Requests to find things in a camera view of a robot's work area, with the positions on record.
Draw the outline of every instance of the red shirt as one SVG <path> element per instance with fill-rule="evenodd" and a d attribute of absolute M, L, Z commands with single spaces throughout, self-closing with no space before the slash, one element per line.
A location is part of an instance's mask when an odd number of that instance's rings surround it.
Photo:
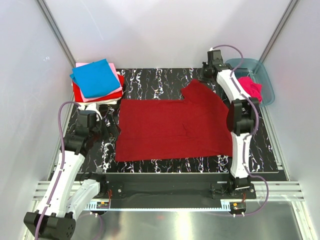
<path fill-rule="evenodd" d="M 124 85 L 124 82 L 125 82 L 125 78 L 124 76 L 121 76 L 121 75 L 118 75 L 118 78 L 119 78 L 119 82 L 121 84 L 121 86 Z M 73 92 L 74 92 L 74 99 L 77 103 L 83 103 L 83 99 L 81 97 L 81 92 L 80 92 L 80 88 L 78 87 L 77 84 L 75 84 L 74 82 L 72 82 L 72 87 L 73 87 Z M 122 90 L 121 91 L 118 91 L 118 92 L 114 92 L 112 94 L 109 94 L 107 96 L 103 96 L 103 97 L 100 97 L 98 99 L 95 99 L 95 100 L 91 100 L 91 101 L 88 101 L 87 103 L 95 103 L 95 102 L 99 102 L 99 101 L 105 101 L 105 100 L 110 100 L 110 99 L 117 99 L 117 98 L 121 98 L 123 95 L 123 92 Z"/>
<path fill-rule="evenodd" d="M 195 79 L 181 93 L 183 100 L 122 100 L 116 161 L 232 156 L 220 97 Z"/>

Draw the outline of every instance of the blue cloth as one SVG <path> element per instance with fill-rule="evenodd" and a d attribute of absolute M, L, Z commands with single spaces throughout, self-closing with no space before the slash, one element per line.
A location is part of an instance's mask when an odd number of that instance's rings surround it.
<path fill-rule="evenodd" d="M 106 59 L 72 69 L 72 80 L 86 98 L 99 98 L 120 87 Z"/>

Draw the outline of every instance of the pink cloth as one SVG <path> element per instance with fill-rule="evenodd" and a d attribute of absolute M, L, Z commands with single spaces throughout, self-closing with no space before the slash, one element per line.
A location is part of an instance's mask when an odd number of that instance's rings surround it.
<path fill-rule="evenodd" d="M 77 63 L 75 64 L 75 67 L 77 68 L 77 67 L 81 67 L 81 66 L 87 65 L 87 64 L 89 64 L 89 63 L 77 62 Z M 118 78 L 118 74 L 117 74 L 117 70 L 116 70 L 115 65 L 114 65 L 113 63 L 109 63 L 109 66 L 110 66 L 113 74 L 115 75 L 116 79 L 119 81 L 119 78 Z M 109 94 L 107 94 L 107 96 L 110 95 L 110 94 L 117 93 L 117 92 L 119 92 L 119 91 L 122 91 L 122 86 L 121 86 L 121 84 L 120 84 L 120 87 L 119 87 L 119 88 L 117 88 L 116 90 L 110 92 Z M 85 98 L 85 96 L 84 96 L 84 94 L 82 93 L 81 89 L 80 89 L 80 93 L 81 93 L 81 97 L 82 97 L 82 100 L 83 100 L 84 103 L 101 98 L 101 97 Z"/>
<path fill-rule="evenodd" d="M 254 83 L 249 76 L 240 77 L 238 81 L 247 94 L 249 94 L 252 98 L 257 98 L 259 103 L 262 102 L 261 84 Z"/>

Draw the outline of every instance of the folded cloth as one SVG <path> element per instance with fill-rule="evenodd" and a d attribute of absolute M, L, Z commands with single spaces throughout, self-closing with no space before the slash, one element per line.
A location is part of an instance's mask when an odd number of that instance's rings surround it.
<path fill-rule="evenodd" d="M 228 108 L 198 80 L 181 90 L 183 100 L 123 99 L 117 162 L 232 156 Z"/>
<path fill-rule="evenodd" d="M 262 102 L 261 89 L 262 85 L 254 83 L 249 76 L 243 76 L 238 79 L 238 82 L 242 88 L 249 94 L 252 98 L 257 98 L 259 103 Z"/>
<path fill-rule="evenodd" d="M 84 66 L 84 65 L 87 65 L 87 64 L 89 64 L 89 63 L 77 62 L 77 63 L 75 64 L 75 67 L 78 68 L 78 67 L 81 67 L 81 66 Z M 112 70 L 113 74 L 115 75 L 116 79 L 119 81 L 119 78 L 118 78 L 118 74 L 117 74 L 117 70 L 116 70 L 115 65 L 114 65 L 113 63 L 109 63 L 109 67 L 111 68 L 111 70 Z M 120 86 L 120 87 L 117 88 L 116 90 L 110 92 L 109 94 L 113 94 L 113 93 L 119 92 L 119 91 L 121 91 L 121 90 L 122 90 L 122 86 Z M 99 97 L 86 98 L 86 97 L 84 96 L 83 92 L 81 91 L 81 89 L 80 89 L 80 93 L 81 93 L 82 101 L 83 101 L 84 103 L 89 102 L 89 101 L 92 101 L 92 100 L 96 100 L 96 99 L 99 98 Z"/>
<path fill-rule="evenodd" d="M 99 98 L 120 87 L 106 59 L 72 69 L 70 75 L 86 98 Z"/>
<path fill-rule="evenodd" d="M 123 86 L 124 83 L 125 83 L 125 78 L 124 78 L 124 76 L 121 76 L 121 75 L 117 75 L 117 76 L 118 76 L 120 85 Z M 78 87 L 78 85 L 77 85 L 75 82 L 73 82 L 73 83 L 72 83 L 72 87 L 73 87 L 73 92 L 74 92 L 74 99 L 75 99 L 75 101 L 76 101 L 77 103 L 95 103 L 95 102 L 107 101 L 107 100 L 112 100 L 112 99 L 121 98 L 122 95 L 123 95 L 122 90 L 120 90 L 120 91 L 114 92 L 114 93 L 112 93 L 112 94 L 109 94 L 109 95 L 107 95 L 107 96 L 99 97 L 99 98 L 97 98 L 97 99 L 84 102 L 83 99 L 82 99 L 82 96 L 81 96 L 81 90 L 80 90 L 80 88 Z"/>
<path fill-rule="evenodd" d="M 113 98 L 110 100 L 105 100 L 105 101 L 95 101 L 94 103 L 97 105 L 101 105 L 101 104 L 108 104 L 108 105 L 116 105 L 118 103 L 118 100 L 121 99 L 121 97 L 118 98 Z M 90 105 L 92 102 L 78 102 L 81 106 L 88 106 Z"/>

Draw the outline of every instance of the stack of folded cloths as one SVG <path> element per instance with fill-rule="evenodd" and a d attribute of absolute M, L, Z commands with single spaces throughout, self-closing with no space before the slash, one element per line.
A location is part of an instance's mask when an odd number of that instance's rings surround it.
<path fill-rule="evenodd" d="M 121 99 L 125 80 L 117 74 L 113 63 L 103 59 L 92 63 L 76 63 L 75 66 L 70 77 L 76 102 L 82 105 L 116 104 Z"/>

